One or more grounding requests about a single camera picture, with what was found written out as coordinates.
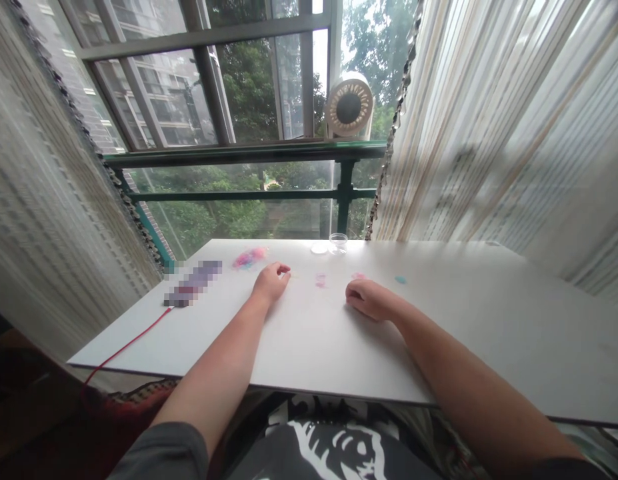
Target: hand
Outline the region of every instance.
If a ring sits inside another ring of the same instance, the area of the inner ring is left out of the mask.
[[[287,272],[290,271],[291,268],[284,263],[274,262],[268,264],[257,276],[251,295],[262,297],[266,299],[269,304],[275,303],[287,288],[287,284],[291,278]]]
[[[347,304],[375,321],[394,320],[394,311],[405,300],[373,280],[353,280],[347,285]]]

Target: curtain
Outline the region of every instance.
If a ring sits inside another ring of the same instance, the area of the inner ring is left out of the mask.
[[[68,358],[161,275],[67,99],[0,2],[0,314]],[[127,391],[147,377],[102,373]]]
[[[372,238],[495,241],[618,306],[618,0],[421,8]]]

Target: white table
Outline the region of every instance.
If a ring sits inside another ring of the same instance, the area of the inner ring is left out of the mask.
[[[388,324],[345,305],[363,273],[404,296],[557,419],[618,425],[618,311],[524,258],[486,243],[350,241],[346,255],[310,252],[314,241],[212,240],[69,360],[95,367],[165,310],[164,294],[200,260],[222,260],[218,280],[174,309],[108,369],[180,377],[248,297],[259,270],[280,260],[289,286],[265,324],[252,385],[417,404],[434,402]],[[234,270],[246,249],[268,258]],[[315,285],[326,274],[326,288]],[[406,278],[403,285],[396,276]]]

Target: fan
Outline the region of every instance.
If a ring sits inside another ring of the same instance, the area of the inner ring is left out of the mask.
[[[331,89],[325,110],[327,138],[370,138],[373,94],[364,75],[344,73]]]

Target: metal railing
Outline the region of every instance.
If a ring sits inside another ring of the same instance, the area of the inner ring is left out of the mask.
[[[382,158],[385,149],[384,142],[307,142],[256,147],[144,151],[106,155],[105,160],[112,169],[116,170],[118,178],[123,181],[123,169],[334,160],[340,168],[340,181],[332,189],[138,193],[128,188],[126,183],[124,186],[126,194],[134,204],[141,201],[333,199],[338,204],[337,231],[346,232],[351,202],[355,199],[372,199],[375,196],[375,188],[358,189],[353,186],[353,168],[358,161]],[[163,258],[167,258],[166,249],[161,244],[153,226],[144,214],[141,213],[140,216],[143,224],[151,232],[154,243],[158,246]]]

